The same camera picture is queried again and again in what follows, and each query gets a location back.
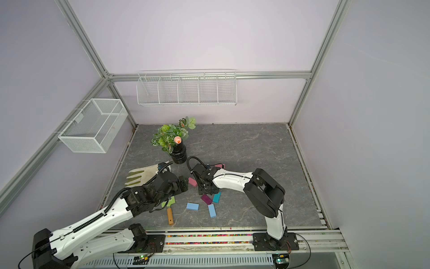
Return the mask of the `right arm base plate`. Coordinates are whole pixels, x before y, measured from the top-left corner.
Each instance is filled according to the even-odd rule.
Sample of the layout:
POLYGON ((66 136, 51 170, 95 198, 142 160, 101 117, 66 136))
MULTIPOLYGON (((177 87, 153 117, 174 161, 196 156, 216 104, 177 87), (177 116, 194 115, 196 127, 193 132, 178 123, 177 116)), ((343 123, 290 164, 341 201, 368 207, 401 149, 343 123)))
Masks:
POLYGON ((298 251, 299 244, 295 233, 285 233, 281 239, 274 239, 267 233, 254 233, 255 251, 298 251))

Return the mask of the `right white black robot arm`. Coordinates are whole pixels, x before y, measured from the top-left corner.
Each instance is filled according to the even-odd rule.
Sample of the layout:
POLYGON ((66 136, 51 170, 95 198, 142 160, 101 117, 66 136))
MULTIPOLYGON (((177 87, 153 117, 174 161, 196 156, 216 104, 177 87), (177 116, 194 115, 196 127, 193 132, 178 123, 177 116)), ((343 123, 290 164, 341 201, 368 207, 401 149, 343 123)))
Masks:
POLYGON ((244 193, 266 220, 267 234, 279 241, 286 233, 283 217, 285 189, 266 171, 227 171, 224 168, 197 164, 190 169, 201 195, 216 195, 221 189, 244 193))

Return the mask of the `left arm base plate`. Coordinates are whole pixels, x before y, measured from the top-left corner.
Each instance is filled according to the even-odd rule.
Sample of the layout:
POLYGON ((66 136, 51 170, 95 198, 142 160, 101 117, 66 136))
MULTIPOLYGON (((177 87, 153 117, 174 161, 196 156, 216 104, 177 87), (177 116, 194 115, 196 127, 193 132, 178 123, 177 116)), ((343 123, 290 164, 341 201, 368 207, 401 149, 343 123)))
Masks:
POLYGON ((133 245, 123 253, 161 253, 165 239, 165 235, 140 235, 133 238, 133 245))

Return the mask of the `teal block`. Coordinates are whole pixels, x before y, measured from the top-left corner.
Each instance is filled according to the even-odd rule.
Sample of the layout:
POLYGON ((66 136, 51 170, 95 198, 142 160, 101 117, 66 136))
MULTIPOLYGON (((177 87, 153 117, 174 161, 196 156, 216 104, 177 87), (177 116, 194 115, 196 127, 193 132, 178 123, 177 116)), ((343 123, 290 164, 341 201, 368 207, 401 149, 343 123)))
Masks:
POLYGON ((221 198, 221 192, 218 192, 213 196, 213 203, 216 203, 216 204, 219 203, 220 198, 221 198))

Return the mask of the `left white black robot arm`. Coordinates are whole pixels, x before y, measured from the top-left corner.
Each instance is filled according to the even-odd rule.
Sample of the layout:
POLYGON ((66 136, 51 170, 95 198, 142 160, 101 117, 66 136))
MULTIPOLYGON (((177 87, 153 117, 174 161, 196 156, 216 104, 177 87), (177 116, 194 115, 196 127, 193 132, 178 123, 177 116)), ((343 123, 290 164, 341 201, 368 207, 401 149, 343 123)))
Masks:
POLYGON ((102 234, 142 213, 161 210, 169 198, 188 190, 188 179, 170 171, 156 173, 142 186, 121 189, 98 212, 65 228, 43 229, 33 238, 31 259, 35 269, 76 269, 113 253, 162 250, 162 243, 150 239, 140 224, 110 236, 102 234))

